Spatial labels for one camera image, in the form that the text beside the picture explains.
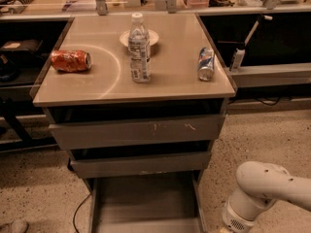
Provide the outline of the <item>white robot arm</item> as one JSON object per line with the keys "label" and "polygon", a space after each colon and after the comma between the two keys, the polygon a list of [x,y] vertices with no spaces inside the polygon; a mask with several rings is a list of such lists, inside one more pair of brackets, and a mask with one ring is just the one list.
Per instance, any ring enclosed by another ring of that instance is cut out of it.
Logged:
{"label": "white robot arm", "polygon": [[223,207],[221,233],[249,233],[277,200],[311,211],[311,180],[292,176],[283,166],[247,161],[235,177],[237,186]]}

